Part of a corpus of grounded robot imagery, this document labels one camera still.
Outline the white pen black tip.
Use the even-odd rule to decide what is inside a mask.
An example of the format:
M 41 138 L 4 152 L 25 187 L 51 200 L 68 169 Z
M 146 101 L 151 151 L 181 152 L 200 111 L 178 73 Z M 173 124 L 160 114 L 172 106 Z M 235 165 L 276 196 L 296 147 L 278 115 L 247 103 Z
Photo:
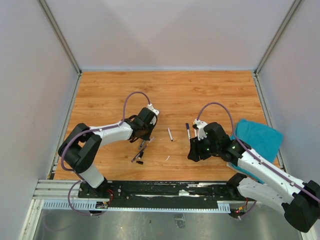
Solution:
M 191 139 L 190 126 L 189 126 L 189 124 L 187 122 L 185 123 L 185 126 L 186 126 L 188 139 L 190 140 Z

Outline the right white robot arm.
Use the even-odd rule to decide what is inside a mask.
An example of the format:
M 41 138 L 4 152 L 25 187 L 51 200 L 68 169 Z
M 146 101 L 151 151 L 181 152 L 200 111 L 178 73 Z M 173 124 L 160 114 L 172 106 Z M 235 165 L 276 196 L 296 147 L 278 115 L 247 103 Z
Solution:
M 264 159 L 250 145 L 231 139 L 217 122 L 195 120 L 188 159 L 219 157 L 241 170 L 229 179 L 227 196 L 253 199 L 281 213 L 296 230 L 307 233 L 320 218 L 320 185 L 298 179 Z

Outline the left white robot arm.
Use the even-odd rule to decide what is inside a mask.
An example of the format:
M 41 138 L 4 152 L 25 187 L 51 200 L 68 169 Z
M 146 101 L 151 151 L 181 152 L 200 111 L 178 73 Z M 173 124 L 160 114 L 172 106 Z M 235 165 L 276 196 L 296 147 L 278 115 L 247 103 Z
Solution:
M 94 165 L 99 148 L 119 141 L 149 141 L 159 113 L 149 104 L 139 114 L 115 124 L 89 127 L 79 123 L 59 147 L 58 154 L 73 172 L 88 183 L 90 193 L 101 198 L 107 193 L 107 180 Z

